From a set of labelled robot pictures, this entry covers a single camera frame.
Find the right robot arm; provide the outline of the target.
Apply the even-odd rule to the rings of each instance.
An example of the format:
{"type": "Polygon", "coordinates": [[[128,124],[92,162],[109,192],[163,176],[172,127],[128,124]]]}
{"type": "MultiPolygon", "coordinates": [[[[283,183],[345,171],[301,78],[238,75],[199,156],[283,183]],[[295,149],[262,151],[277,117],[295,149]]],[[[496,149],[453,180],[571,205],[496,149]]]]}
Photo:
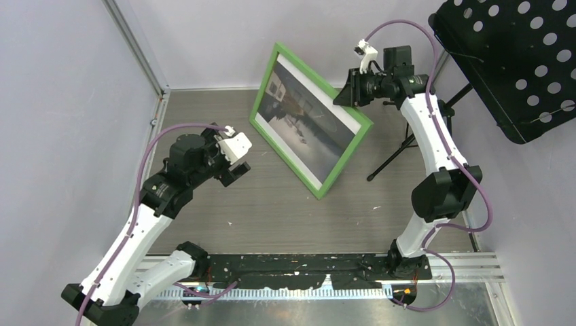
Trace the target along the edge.
{"type": "Polygon", "coordinates": [[[363,107],[377,98],[391,100],[412,129],[403,146],[416,141],[425,163],[426,177],[411,193],[414,214],[392,242],[385,262],[386,273],[402,279],[423,266],[427,243],[436,229],[468,208],[482,171],[468,165],[456,148],[439,102],[431,93],[429,76],[414,72],[410,46],[384,49],[382,66],[375,61],[377,50],[367,41],[361,40],[355,52],[361,63],[349,70],[333,103],[363,107]]]}

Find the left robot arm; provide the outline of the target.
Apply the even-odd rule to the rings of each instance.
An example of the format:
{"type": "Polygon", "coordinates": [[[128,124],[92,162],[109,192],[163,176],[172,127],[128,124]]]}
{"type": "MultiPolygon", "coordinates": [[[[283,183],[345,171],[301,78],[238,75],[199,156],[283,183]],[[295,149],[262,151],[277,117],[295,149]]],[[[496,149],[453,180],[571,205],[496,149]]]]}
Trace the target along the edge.
{"type": "Polygon", "coordinates": [[[202,124],[199,134],[182,134],[171,145],[162,169],[137,177],[132,209],[122,231],[100,263],[80,283],[68,284],[62,299],[77,311],[76,324],[132,325],[163,290],[189,278],[202,280],[208,253],[183,242],[163,261],[137,272],[151,246],[209,179],[229,186],[250,169],[243,161],[252,144],[231,126],[202,124]]]}

